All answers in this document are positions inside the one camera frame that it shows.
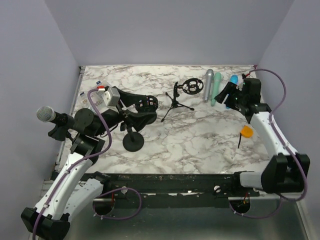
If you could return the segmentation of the teal microphone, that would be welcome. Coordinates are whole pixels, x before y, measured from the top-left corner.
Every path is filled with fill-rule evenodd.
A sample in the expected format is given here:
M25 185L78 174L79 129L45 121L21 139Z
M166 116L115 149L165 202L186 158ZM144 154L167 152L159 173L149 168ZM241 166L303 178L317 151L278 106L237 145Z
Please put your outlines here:
M216 72L213 76L213 87L211 89L211 98L210 105L213 107L216 104L215 97L219 94L219 87L222 81L222 74L220 72Z

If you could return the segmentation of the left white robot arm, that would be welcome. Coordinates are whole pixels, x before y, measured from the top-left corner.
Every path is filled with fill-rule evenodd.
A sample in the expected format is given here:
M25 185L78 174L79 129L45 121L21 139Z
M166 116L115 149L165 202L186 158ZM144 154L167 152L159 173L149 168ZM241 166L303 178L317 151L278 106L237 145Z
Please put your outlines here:
M112 139L101 139L111 135L111 128L122 125L127 130L123 145L136 152L144 145L141 130L157 118L158 99L152 95L133 94L117 87L99 86L107 110L100 112L96 106L81 108L74 116L58 113L50 106L40 107L37 118L44 123L53 123L48 136L72 142L64 167L49 190L34 207L27 207L21 219L32 238L62 240L68 233L72 217L88 202L99 196L107 197L111 185L94 177L79 192L75 188L85 172L93 166L99 156L107 152Z

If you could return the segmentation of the black round-base shock mount stand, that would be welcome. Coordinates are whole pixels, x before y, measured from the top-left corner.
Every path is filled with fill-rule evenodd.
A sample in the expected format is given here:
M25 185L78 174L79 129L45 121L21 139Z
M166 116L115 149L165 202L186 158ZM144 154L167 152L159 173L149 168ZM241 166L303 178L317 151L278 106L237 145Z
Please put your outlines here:
M133 98L134 106L139 117L144 117L150 125L157 119L158 99L152 95L137 95Z

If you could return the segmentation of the grey microphone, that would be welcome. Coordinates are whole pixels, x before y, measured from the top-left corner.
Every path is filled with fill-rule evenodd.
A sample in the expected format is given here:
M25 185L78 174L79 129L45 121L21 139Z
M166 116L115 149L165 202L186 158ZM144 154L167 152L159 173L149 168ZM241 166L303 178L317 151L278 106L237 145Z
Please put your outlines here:
M206 71L206 74L205 74L204 95L203 95L204 103L207 103L209 100L213 77L214 77L214 71L210 68Z

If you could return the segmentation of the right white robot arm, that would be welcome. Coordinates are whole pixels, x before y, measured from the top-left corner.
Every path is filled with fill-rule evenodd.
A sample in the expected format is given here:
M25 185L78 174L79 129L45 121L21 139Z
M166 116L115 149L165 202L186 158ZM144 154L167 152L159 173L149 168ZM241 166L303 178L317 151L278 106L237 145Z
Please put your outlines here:
M245 78L242 88L228 82L215 97L216 102L240 112L262 139L269 162L262 172L241 171L230 183L230 191L241 196L248 188L268 194L298 193L305 190L310 158L300 154L287 141L271 115L269 105L261 102L261 81Z

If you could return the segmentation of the blue microphone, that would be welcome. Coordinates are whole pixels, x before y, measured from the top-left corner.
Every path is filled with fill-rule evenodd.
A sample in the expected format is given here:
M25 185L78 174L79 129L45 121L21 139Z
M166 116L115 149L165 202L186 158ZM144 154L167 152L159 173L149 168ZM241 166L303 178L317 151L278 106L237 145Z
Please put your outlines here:
M229 79L230 83L233 83L235 85L238 84L238 76L237 75L232 75ZM227 94L226 94L226 99L228 100L230 98L230 93L231 97L235 100L238 96L238 92L236 88L231 88L229 83L226 85L227 86Z

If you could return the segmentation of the black round-base clip stand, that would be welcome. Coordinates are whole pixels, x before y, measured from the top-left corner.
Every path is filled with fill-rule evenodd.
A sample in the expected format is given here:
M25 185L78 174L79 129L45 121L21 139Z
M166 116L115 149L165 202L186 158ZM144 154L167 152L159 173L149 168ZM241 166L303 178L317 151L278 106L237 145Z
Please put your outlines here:
M133 131L133 125L128 121L124 121L120 125L120 131L127 131L123 137L122 145L129 152L137 152L144 146L144 137L136 131Z

